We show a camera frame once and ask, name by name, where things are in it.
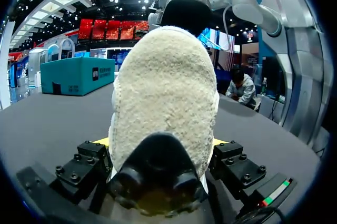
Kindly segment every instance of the black table surface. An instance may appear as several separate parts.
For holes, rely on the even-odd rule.
[[[111,123],[112,84],[84,97],[35,94],[0,112],[0,154],[10,176],[40,163],[54,173],[82,142],[107,137]],[[237,102],[221,96],[214,137],[235,140],[268,177],[280,172],[298,185],[280,205],[288,215],[305,196],[320,167],[320,160],[304,143],[278,124]],[[240,201],[230,199],[238,211]],[[273,215],[268,223],[277,221]]]

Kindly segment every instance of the bottle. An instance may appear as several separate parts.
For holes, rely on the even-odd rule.
[[[261,95],[265,95],[267,89],[267,77],[263,78]]]

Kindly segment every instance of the person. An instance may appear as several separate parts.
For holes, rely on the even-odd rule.
[[[251,77],[243,73],[242,68],[233,68],[231,70],[231,83],[226,91],[226,96],[238,101],[240,104],[254,109],[255,85]]]

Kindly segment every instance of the dark hair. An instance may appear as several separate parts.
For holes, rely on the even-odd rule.
[[[242,68],[240,68],[240,67],[233,68],[231,70],[231,76],[232,76],[232,81],[234,83],[243,81],[244,73],[243,73]]]

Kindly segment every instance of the cable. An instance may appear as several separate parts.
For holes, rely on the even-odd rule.
[[[283,215],[280,209],[276,207],[264,207],[264,208],[260,208],[258,210],[253,210],[251,212],[246,213],[244,216],[242,216],[239,220],[235,221],[233,224],[244,224],[254,219],[258,215],[262,215],[262,214],[271,215],[273,213],[276,213],[280,217],[281,223],[283,224],[288,223],[286,217]]]

